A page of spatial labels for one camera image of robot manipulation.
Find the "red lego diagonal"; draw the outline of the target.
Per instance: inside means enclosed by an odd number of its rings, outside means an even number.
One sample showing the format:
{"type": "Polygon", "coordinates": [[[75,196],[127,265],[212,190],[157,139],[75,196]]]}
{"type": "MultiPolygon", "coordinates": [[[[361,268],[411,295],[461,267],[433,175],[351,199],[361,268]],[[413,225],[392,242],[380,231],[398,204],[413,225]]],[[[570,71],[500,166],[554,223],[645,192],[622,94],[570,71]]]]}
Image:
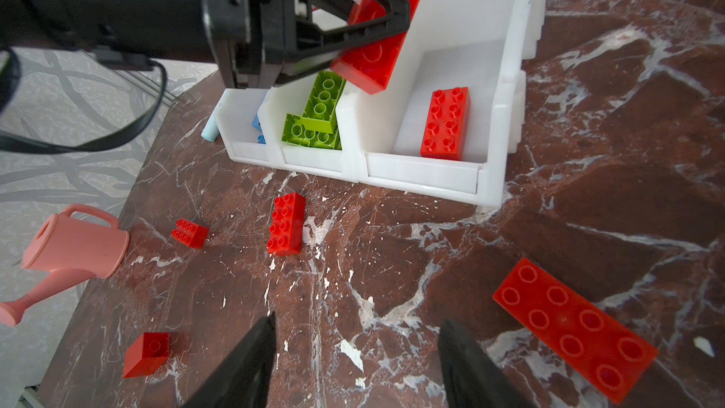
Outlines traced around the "red lego diagonal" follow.
{"type": "Polygon", "coordinates": [[[467,87],[432,93],[420,147],[422,157],[452,161],[463,159],[470,104],[467,87]]]}

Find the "red lego bottom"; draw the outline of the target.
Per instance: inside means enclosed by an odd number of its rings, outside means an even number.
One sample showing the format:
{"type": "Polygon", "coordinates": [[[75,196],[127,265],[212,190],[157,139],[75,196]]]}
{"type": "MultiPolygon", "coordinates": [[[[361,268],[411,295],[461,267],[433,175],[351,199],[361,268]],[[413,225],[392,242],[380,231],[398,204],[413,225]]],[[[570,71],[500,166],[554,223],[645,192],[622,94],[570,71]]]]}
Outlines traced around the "red lego bottom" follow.
{"type": "Polygon", "coordinates": [[[144,332],[126,351],[123,378],[150,376],[168,360],[169,332],[144,332]]]}

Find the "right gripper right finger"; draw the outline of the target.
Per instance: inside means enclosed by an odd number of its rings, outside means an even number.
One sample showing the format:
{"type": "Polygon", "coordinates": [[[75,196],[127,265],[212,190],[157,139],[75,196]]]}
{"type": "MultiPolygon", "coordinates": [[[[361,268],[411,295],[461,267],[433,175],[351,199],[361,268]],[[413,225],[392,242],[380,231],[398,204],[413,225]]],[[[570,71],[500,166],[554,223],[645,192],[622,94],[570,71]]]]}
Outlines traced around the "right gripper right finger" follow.
{"type": "Polygon", "coordinates": [[[460,322],[446,319],[437,345],[449,407],[534,407],[460,322]]]}

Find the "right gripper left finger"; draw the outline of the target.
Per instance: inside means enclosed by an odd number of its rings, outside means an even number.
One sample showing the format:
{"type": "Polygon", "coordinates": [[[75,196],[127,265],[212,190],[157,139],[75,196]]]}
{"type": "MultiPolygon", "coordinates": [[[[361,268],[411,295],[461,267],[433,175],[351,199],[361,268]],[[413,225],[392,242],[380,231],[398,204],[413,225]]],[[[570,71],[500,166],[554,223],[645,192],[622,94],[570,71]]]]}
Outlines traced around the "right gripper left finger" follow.
{"type": "Polygon", "coordinates": [[[182,407],[266,407],[276,353],[272,312],[255,323],[182,407]]]}

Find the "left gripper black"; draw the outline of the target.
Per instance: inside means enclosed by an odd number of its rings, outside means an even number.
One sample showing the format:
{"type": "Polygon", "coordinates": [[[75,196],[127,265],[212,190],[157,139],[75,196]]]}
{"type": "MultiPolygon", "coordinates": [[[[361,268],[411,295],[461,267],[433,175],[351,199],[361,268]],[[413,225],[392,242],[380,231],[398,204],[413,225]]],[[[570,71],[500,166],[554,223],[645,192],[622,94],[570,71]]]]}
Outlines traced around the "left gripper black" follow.
{"type": "Polygon", "coordinates": [[[230,89],[269,89],[281,71],[283,82],[308,77],[411,24],[411,0],[202,0],[202,11],[211,54],[230,89]],[[359,24],[322,30],[313,22],[316,11],[359,24]]]}

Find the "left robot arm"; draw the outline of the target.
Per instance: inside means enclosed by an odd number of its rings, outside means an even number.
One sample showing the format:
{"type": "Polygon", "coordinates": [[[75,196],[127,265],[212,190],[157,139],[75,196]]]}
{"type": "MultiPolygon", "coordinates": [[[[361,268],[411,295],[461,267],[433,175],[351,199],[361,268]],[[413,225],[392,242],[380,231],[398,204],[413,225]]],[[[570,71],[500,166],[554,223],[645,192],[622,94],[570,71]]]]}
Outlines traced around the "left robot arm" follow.
{"type": "Polygon", "coordinates": [[[213,62],[228,88],[269,89],[326,70],[341,55],[406,32],[417,0],[1,0],[1,101],[22,74],[16,49],[90,51],[117,71],[163,60],[213,62]]]}

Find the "green lego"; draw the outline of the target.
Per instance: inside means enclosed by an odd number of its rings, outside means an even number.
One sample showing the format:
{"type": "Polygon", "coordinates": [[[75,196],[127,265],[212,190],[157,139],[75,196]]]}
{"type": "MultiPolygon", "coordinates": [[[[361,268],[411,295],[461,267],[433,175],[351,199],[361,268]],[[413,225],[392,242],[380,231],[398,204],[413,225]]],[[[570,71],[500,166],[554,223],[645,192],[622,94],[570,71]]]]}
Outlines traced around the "green lego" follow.
{"type": "Polygon", "coordinates": [[[341,150],[342,142],[338,128],[332,133],[308,130],[302,123],[302,117],[287,113],[281,141],[299,147],[315,147],[341,150]]]}
{"type": "Polygon", "coordinates": [[[313,83],[302,117],[308,130],[332,133],[337,126],[336,107],[347,81],[332,71],[320,72],[313,83]]]}

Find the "red lego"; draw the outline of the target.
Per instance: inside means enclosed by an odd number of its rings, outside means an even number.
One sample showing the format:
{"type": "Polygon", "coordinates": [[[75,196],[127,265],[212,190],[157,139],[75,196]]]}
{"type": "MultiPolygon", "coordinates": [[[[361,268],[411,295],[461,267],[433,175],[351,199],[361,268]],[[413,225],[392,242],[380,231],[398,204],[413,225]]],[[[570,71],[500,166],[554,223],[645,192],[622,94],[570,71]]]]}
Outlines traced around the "red lego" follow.
{"type": "Polygon", "coordinates": [[[123,378],[150,376],[168,360],[169,332],[144,332],[126,351],[123,378]]]}
{"type": "Polygon", "coordinates": [[[300,254],[306,198],[298,193],[287,194],[276,198],[273,205],[267,251],[279,257],[300,254]]]}
{"type": "Polygon", "coordinates": [[[179,243],[190,247],[190,249],[202,249],[204,246],[210,229],[194,222],[179,219],[176,222],[176,228],[171,233],[171,237],[179,243]]]}
{"type": "Polygon", "coordinates": [[[656,347],[526,258],[493,298],[611,402],[622,402],[659,354],[656,347]]]}

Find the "blue lego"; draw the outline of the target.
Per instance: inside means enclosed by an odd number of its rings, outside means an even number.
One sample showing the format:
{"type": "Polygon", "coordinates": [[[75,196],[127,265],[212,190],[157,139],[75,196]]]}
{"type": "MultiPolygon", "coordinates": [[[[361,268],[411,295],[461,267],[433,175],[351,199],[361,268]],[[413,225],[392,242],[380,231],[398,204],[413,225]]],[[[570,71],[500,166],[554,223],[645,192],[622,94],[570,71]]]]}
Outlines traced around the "blue lego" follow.
{"type": "Polygon", "coordinates": [[[264,132],[262,131],[262,126],[261,126],[258,115],[256,115],[254,117],[254,119],[252,121],[252,126],[253,126],[253,128],[255,128],[255,130],[257,130],[257,132],[259,132],[258,143],[264,145],[265,144],[264,132]]]}

